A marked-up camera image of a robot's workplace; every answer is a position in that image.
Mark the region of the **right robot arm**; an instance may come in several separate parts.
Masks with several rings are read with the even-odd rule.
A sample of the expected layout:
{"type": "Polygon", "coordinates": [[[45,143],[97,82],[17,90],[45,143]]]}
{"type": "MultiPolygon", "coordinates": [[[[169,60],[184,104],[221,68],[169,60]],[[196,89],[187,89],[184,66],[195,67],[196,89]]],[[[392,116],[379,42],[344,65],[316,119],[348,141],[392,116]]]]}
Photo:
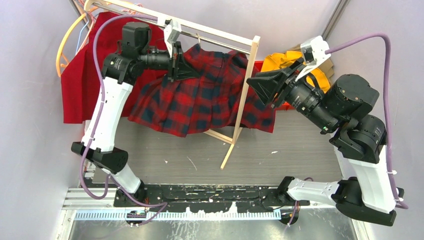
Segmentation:
{"type": "Polygon", "coordinates": [[[317,182],[286,176],[276,190],[283,205],[313,201],[336,207],[358,221],[391,227],[396,205],[404,195],[392,189],[387,169],[388,133],[384,122],[371,115],[379,92],[357,74],[340,76],[327,92],[301,75],[302,59],[288,67],[257,73],[247,79],[259,99],[275,107],[289,103],[316,125],[321,134],[352,165],[355,176],[334,182],[317,182]]]}

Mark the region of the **red plastic bin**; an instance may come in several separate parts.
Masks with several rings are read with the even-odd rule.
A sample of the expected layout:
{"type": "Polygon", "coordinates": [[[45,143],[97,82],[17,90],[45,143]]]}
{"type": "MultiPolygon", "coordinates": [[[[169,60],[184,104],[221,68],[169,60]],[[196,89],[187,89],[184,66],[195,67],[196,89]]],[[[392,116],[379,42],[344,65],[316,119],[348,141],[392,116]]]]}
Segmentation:
{"type": "MultiPolygon", "coordinates": [[[[254,66],[261,71],[262,70],[262,66],[263,66],[263,60],[256,60],[254,63],[254,66]]],[[[289,111],[289,110],[294,110],[294,108],[288,104],[287,102],[284,102],[281,106],[275,108],[276,111],[289,111]]]]}

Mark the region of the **red skirt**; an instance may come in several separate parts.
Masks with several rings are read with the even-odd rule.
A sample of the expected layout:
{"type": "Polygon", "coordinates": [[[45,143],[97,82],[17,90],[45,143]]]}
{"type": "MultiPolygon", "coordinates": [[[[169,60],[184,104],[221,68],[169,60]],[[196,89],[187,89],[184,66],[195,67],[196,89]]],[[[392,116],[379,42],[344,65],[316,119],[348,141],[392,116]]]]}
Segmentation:
{"type": "MultiPolygon", "coordinates": [[[[61,74],[61,91],[63,104],[63,122],[65,124],[81,124],[91,120],[100,93],[100,82],[93,58],[93,41],[98,29],[107,20],[118,16],[113,12],[101,12],[89,33],[89,42],[71,60],[61,74]]],[[[122,28],[128,22],[141,22],[135,18],[121,18],[109,23],[101,32],[97,42],[97,58],[100,69],[107,55],[118,49],[118,41],[122,39],[122,28]]],[[[163,30],[149,24],[151,28],[150,46],[165,50],[163,30]]],[[[135,105],[141,89],[148,83],[163,77],[167,70],[146,70],[137,79],[124,108],[122,117],[128,117],[135,105]]]]}

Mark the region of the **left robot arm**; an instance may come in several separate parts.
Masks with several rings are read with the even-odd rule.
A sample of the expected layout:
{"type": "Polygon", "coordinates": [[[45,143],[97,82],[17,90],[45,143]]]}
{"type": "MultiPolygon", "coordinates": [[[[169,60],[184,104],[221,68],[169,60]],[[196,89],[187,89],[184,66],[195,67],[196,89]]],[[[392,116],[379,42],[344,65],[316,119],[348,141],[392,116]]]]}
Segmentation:
{"type": "Polygon", "coordinates": [[[129,154],[115,147],[115,135],[124,105],[137,79],[145,70],[166,70],[166,80],[175,82],[197,78],[199,74],[183,56],[178,37],[181,25],[171,19],[163,30],[165,50],[150,45],[152,30],[144,22],[128,22],[122,28],[122,39],[116,53],[109,54],[100,67],[95,67],[100,89],[88,129],[71,151],[111,175],[133,206],[146,200],[145,185],[128,165],[129,154]]]}

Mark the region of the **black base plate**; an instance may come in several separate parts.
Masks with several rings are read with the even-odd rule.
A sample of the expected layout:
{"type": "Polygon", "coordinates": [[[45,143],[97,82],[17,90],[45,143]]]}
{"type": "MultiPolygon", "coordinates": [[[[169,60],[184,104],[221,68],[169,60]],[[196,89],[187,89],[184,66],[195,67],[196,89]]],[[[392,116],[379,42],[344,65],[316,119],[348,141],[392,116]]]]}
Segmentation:
{"type": "Polygon", "coordinates": [[[293,208],[294,202],[277,196],[277,186],[269,185],[193,185],[147,184],[142,202],[167,203],[165,212],[266,213],[278,208],[293,208]]]}

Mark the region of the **dark plaid garment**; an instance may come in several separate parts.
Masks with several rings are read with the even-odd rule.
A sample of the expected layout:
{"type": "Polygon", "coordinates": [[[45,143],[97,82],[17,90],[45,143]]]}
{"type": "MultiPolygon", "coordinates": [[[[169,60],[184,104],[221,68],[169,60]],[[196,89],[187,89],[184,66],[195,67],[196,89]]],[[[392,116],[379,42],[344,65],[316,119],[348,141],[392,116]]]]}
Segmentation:
{"type": "Polygon", "coordinates": [[[207,51],[198,44],[184,52],[199,78],[145,85],[129,121],[177,137],[232,126],[236,122],[247,70],[244,53],[207,51]]]}

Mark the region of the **tan garment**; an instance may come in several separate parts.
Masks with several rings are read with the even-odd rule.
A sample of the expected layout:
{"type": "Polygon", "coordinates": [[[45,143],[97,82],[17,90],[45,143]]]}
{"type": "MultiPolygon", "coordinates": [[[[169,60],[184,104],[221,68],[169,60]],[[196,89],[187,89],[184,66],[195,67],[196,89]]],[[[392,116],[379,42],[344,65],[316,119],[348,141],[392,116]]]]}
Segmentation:
{"type": "Polygon", "coordinates": [[[326,41],[319,43],[302,43],[300,45],[300,50],[305,67],[300,71],[298,78],[306,76],[317,68],[321,69],[323,72],[332,68],[333,64],[330,60],[331,55],[325,53],[325,51],[329,49],[330,47],[326,41]]]}

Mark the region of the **wooden clothes rack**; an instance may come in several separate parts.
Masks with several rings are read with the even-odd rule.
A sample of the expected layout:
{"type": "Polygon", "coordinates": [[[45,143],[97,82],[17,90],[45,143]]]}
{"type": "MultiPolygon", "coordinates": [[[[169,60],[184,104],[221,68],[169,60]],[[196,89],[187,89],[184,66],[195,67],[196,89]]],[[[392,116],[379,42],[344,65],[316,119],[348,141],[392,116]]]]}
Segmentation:
{"type": "Polygon", "coordinates": [[[183,50],[166,29],[125,15],[109,18],[90,38],[89,94],[98,97],[71,151],[107,173],[122,172],[128,161],[115,146],[122,117],[181,138],[227,126],[234,137],[242,127],[273,131],[274,112],[245,84],[257,69],[244,53],[207,51],[199,43],[183,50]]]}

